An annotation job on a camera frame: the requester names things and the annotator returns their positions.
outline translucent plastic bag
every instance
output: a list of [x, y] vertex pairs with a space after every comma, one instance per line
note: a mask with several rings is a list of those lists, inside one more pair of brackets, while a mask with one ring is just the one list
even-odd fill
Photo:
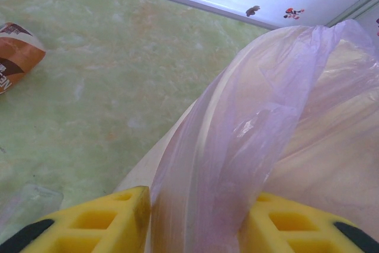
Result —
[[[356, 165], [361, 157], [334, 162], [333, 156], [357, 136], [354, 125], [370, 125], [367, 116], [378, 104], [367, 92], [379, 86], [378, 68], [371, 40], [352, 20], [333, 28], [282, 28], [245, 47], [118, 187], [151, 185], [155, 174], [152, 252], [239, 252], [238, 229], [274, 166], [268, 190], [341, 214], [309, 195], [335, 197], [341, 206], [354, 191], [350, 176], [337, 175], [338, 166]], [[378, 133], [377, 126], [373, 122], [365, 134]], [[349, 140], [336, 135], [347, 129]], [[376, 169], [353, 181], [363, 179], [378, 191], [378, 152], [370, 151]], [[317, 163], [325, 164], [308, 169]], [[339, 177], [337, 183], [321, 181], [324, 173]], [[372, 210], [377, 196], [354, 205]]]

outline plastic wrap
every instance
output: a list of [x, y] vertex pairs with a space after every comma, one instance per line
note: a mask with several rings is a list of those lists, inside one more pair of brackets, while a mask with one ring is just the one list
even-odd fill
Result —
[[[371, 40], [353, 20], [332, 28], [282, 28], [245, 47], [118, 188], [141, 182], [136, 177], [144, 174], [150, 177], [142, 184], [149, 185], [156, 170], [152, 252], [239, 252], [236, 234], [274, 166], [266, 187], [281, 196], [317, 206], [303, 198], [304, 191], [322, 185], [328, 188], [325, 200], [334, 193], [347, 201], [350, 176], [337, 175], [335, 185], [320, 179], [323, 167], [330, 175], [341, 163], [355, 165], [361, 159], [350, 155], [347, 161], [330, 162], [333, 144], [343, 149], [356, 137], [352, 126], [367, 124], [377, 111], [376, 93], [367, 92], [379, 85], [378, 68]], [[369, 135], [376, 126], [361, 133]], [[348, 130], [349, 140], [335, 136], [329, 142], [327, 157], [323, 140]], [[307, 168], [318, 159], [325, 165]], [[371, 165], [377, 173], [375, 159]], [[310, 183], [306, 171], [312, 173]], [[370, 189], [378, 190], [372, 173]], [[297, 175], [295, 183], [289, 174]], [[347, 185], [350, 189], [341, 190]], [[338, 212], [335, 206], [321, 208]]]

